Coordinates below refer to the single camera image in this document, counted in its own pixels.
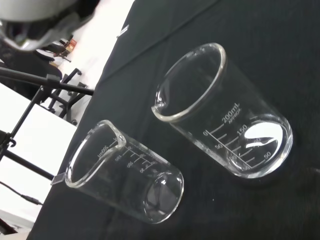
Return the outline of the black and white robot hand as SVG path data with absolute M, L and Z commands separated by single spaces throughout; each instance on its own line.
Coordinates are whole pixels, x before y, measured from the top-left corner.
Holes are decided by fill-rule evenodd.
M 20 51 L 66 39 L 89 22 L 99 0 L 2 0 L 0 38 Z

